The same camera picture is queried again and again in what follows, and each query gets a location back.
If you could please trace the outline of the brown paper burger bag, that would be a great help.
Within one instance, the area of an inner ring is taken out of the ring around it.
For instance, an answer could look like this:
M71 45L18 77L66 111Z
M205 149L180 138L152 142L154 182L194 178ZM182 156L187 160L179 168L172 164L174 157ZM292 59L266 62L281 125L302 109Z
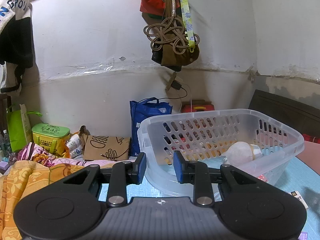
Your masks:
M90 135L86 126L80 127L79 137L84 145L82 155L85 160L123 161L129 158L130 137Z

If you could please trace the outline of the white rolled sock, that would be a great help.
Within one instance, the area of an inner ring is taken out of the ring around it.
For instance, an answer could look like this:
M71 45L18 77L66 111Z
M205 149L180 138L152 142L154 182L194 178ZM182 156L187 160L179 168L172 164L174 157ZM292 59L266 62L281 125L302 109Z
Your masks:
M223 156L224 163L239 167L259 159L263 156L263 153L258 145L239 141L230 146Z

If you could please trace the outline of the white snack packets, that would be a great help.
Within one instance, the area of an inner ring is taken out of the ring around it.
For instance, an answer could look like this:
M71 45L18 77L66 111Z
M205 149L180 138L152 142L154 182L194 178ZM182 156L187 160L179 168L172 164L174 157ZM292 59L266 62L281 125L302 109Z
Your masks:
M82 154L82 144L78 134L72 135L65 144L68 158L75 158Z

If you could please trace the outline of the clear plastic perforated basket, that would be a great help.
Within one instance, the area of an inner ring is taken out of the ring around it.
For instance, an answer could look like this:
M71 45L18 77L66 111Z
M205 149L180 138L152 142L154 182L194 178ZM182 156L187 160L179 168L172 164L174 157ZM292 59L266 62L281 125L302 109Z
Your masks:
M295 129L249 109L152 116L140 123L137 136L147 157L146 179L174 197L193 195L190 184L177 181L174 151L185 160L219 168L233 144L246 142L261 153L239 168L274 185L289 161L304 150L304 138Z

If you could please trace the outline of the red gift box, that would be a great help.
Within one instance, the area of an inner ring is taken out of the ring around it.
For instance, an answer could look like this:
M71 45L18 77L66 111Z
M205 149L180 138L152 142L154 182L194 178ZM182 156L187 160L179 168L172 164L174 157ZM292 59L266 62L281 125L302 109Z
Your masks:
M188 112L204 112L214 111L215 107L211 101L206 100L193 100L191 102L182 102L181 113Z

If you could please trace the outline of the blue tote bag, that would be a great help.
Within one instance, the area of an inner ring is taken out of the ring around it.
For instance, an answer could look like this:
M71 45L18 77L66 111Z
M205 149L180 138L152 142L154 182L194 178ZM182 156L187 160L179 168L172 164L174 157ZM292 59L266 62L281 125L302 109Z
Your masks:
M143 99L139 102L130 101L131 114L131 142L130 142L130 156L137 157L140 153L138 142L138 129L140 123L145 119L172 113L172 106L167 102L160 102L158 98Z

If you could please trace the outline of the green yellow lidded box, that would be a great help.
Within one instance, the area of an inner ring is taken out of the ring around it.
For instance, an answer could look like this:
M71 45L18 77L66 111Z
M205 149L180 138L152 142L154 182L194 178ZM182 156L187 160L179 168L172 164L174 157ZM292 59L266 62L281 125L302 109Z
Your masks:
M63 156L65 143L71 135L69 128L42 123L33 126L31 131L34 143L55 156Z

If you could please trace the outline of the pink floral quilt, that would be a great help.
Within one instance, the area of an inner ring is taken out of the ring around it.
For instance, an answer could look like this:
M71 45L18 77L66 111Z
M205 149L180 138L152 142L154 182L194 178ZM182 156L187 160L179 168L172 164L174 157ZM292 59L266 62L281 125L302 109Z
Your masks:
M116 162L110 160L94 160L94 161L86 161L81 160L79 158L71 159L71 158L58 158L57 156L48 153L44 148L30 142L27 146L25 146L17 155L17 160L28 160L39 163L45 167L52 167L59 164L69 164L75 166L89 166L89 165L99 165L102 168L112 167Z

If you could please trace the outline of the orange patterned blanket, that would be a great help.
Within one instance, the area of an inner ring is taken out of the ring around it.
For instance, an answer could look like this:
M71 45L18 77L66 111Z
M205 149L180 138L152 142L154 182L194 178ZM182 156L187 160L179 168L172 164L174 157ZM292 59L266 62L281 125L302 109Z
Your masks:
M33 161L17 161L1 177L1 239L22 238L13 219L14 208L22 198L82 168L71 164L45 167Z

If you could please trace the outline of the small white card box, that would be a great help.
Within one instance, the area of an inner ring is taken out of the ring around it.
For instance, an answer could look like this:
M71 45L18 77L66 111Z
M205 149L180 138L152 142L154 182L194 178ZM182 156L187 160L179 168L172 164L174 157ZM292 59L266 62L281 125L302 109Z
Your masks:
M291 191L289 192L289 194L291 194L293 197L298 199L304 205L306 210L309 208L309 206L307 205L306 201L303 199L299 191Z

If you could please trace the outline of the green paper bag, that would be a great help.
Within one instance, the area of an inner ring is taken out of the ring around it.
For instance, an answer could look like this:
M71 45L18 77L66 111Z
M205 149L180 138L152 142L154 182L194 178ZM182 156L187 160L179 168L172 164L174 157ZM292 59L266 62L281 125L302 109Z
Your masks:
M7 112L7 126L12 152L18 152L33 141L29 115L42 116L38 111L28 111L25 104L20 109Z

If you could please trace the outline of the dark wooden headboard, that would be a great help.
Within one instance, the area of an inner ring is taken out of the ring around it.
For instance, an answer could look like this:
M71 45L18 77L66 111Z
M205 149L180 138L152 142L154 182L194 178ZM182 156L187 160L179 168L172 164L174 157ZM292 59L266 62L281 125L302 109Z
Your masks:
M249 109L264 113L301 134L319 137L319 109L276 94L255 90Z

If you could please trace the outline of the black white hanging garment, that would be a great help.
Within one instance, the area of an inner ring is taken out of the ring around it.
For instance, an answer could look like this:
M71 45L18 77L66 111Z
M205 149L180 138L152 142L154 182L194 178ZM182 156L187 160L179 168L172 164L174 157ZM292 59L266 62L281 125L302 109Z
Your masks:
M20 92L34 64L29 0L1 0L1 93Z

